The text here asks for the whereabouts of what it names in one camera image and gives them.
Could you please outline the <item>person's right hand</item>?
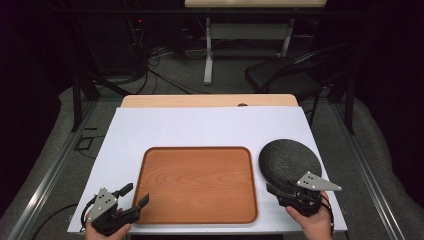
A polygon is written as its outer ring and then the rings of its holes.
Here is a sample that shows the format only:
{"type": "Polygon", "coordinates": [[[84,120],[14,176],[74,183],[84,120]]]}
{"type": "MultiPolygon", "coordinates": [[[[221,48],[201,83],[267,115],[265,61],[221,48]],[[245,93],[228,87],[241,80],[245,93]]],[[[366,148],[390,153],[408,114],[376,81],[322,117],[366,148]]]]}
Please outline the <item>person's right hand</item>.
{"type": "Polygon", "coordinates": [[[328,195],[320,192],[322,205],[319,211],[309,217],[300,214],[292,206],[285,208],[290,217],[302,228],[307,240],[333,240],[332,237],[332,212],[329,210],[328,195]]]}

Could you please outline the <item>black metal stand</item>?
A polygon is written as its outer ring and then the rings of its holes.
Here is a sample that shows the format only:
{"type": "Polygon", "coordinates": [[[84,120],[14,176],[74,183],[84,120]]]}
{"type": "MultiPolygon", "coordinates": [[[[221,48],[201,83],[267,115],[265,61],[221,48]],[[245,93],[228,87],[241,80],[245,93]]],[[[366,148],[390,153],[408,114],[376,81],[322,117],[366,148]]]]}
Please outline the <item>black metal stand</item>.
{"type": "Polygon", "coordinates": [[[73,132],[75,132],[79,128],[83,120],[81,93],[84,93],[89,102],[96,102],[100,99],[99,90],[95,87],[96,83],[105,86],[106,88],[112,90],[113,92],[123,97],[129,95],[128,91],[122,89],[121,87],[97,74],[94,74],[89,71],[77,71],[72,82],[74,114],[74,123],[72,127],[73,132]]]}

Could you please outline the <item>wooden tray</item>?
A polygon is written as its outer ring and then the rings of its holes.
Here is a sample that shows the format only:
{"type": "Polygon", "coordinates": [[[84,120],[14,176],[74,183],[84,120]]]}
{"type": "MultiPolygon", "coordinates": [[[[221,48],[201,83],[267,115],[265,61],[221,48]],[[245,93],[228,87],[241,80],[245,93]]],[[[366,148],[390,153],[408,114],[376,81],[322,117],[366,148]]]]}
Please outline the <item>wooden tray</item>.
{"type": "Polygon", "coordinates": [[[258,216],[250,151],[244,147],[152,147],[133,202],[139,223],[250,224],[258,216]]]}

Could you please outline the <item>black computer tower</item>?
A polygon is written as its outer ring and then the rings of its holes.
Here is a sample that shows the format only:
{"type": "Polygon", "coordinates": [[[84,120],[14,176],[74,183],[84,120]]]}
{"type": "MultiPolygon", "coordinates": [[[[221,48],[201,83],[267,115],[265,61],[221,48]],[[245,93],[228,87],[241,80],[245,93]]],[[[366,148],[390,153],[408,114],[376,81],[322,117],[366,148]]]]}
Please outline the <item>black computer tower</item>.
{"type": "Polygon", "coordinates": [[[138,74],[143,63],[137,56],[124,18],[94,16],[79,19],[87,44],[103,75],[138,74]]]}

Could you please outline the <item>white board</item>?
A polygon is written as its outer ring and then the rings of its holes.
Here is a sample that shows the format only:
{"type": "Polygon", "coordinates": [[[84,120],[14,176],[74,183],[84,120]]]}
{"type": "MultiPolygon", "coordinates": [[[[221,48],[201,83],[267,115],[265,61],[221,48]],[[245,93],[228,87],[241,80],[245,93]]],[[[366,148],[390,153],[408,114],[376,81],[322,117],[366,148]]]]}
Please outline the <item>white board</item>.
{"type": "Polygon", "coordinates": [[[193,108],[124,108],[116,110],[74,217],[70,233],[80,231],[80,215],[101,187],[114,191],[136,182],[144,153],[156,146],[243,146],[252,156],[258,217],[251,224],[140,224],[134,235],[277,234],[298,232],[300,226],[266,191],[258,156],[274,139],[293,139],[318,154],[299,107],[244,106],[193,108]]]}

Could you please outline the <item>wooden table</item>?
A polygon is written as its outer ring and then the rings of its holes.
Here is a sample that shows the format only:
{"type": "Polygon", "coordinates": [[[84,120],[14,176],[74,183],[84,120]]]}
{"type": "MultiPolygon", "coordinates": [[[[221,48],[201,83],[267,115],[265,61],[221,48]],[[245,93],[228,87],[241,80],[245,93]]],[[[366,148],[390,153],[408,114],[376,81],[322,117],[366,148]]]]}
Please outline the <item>wooden table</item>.
{"type": "Polygon", "coordinates": [[[124,108],[298,106],[291,94],[128,95],[124,108]]]}

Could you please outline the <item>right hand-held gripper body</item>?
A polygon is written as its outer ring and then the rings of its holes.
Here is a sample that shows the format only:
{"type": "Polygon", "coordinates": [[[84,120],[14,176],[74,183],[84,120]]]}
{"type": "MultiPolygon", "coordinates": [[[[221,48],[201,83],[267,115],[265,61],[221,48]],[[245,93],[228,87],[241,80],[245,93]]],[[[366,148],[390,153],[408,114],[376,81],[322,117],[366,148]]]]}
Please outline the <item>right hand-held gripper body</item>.
{"type": "Polygon", "coordinates": [[[275,196],[281,206],[292,206],[301,215],[309,217],[323,206],[322,191],[341,191],[342,187],[308,171],[295,182],[293,193],[276,190],[275,196]]]}

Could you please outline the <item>person's left hand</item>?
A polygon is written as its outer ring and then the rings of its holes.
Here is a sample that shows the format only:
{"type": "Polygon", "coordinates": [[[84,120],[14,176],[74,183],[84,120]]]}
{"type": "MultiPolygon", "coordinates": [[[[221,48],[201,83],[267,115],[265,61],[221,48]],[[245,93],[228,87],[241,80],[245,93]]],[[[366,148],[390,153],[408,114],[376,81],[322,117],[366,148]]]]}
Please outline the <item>person's left hand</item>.
{"type": "Polygon", "coordinates": [[[86,221],[85,223],[85,240],[123,240],[126,235],[131,230],[132,225],[131,224],[125,224],[122,226],[119,230],[117,230],[115,233],[113,233],[110,236],[106,236],[103,234],[100,234],[93,226],[92,223],[89,221],[86,221]]]}

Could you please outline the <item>metal floor rail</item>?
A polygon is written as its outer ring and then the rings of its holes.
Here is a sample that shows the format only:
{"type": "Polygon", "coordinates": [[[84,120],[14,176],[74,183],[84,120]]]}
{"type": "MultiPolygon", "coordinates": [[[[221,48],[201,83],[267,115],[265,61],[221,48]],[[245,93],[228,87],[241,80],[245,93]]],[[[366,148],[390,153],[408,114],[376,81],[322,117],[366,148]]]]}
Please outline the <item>metal floor rail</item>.
{"type": "Polygon", "coordinates": [[[87,102],[83,106],[82,121],[73,129],[73,105],[63,101],[55,126],[40,156],[30,171],[17,196],[0,223],[5,234],[0,240],[25,240],[58,181],[72,149],[97,106],[87,102]]]}
{"type": "Polygon", "coordinates": [[[343,132],[349,148],[355,159],[355,164],[361,175],[365,187],[370,195],[373,205],[379,215],[390,240],[405,240],[405,236],[388,204],[367,160],[354,134],[346,127],[344,122],[344,112],[338,104],[332,104],[331,109],[336,116],[338,125],[343,132]]]}

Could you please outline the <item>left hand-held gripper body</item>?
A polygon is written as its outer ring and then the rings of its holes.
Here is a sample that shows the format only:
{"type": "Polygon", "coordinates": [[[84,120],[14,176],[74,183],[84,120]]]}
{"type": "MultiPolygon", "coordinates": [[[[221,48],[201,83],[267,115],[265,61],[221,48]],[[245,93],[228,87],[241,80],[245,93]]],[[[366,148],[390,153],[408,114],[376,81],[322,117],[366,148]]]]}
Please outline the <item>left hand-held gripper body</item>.
{"type": "Polygon", "coordinates": [[[118,199],[105,187],[96,195],[93,207],[87,215],[87,221],[100,233],[110,236],[125,224],[133,224],[140,218],[140,213],[131,212],[130,209],[119,210],[118,199]]]}

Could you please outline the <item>dark round plate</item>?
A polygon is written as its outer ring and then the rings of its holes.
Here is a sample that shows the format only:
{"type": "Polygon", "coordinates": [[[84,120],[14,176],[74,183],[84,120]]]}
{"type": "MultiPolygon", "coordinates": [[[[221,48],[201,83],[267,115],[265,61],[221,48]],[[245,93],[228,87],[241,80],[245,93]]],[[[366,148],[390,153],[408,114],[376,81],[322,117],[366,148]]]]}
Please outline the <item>dark round plate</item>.
{"type": "Polygon", "coordinates": [[[297,181],[307,172],[322,176],[316,154],[304,144],[277,139],[266,144],[259,154],[259,169],[266,182],[285,193],[294,193],[297,181]]]}

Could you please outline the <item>white metal desk frame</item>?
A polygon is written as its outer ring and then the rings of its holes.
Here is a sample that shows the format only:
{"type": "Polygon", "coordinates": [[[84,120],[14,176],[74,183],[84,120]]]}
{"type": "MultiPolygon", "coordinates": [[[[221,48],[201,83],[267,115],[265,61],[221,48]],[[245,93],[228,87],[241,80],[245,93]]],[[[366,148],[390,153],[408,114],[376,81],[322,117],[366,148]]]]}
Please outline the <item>white metal desk frame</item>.
{"type": "Polygon", "coordinates": [[[282,47],[278,56],[286,56],[294,30],[295,20],[283,23],[215,23],[206,19],[206,60],[203,83],[212,84],[213,40],[281,40],[282,47]]]}

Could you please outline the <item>black folding chair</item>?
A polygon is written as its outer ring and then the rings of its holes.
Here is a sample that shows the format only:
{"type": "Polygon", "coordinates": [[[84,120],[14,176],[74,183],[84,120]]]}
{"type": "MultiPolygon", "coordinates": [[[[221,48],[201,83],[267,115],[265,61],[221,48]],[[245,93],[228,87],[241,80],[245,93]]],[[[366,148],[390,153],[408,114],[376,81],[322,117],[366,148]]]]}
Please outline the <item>black folding chair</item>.
{"type": "Polygon", "coordinates": [[[298,58],[281,57],[247,67],[245,79],[255,93],[291,94],[298,102],[314,98],[306,111],[312,125],[323,89],[345,72],[349,52],[350,44],[341,43],[298,58]]]}

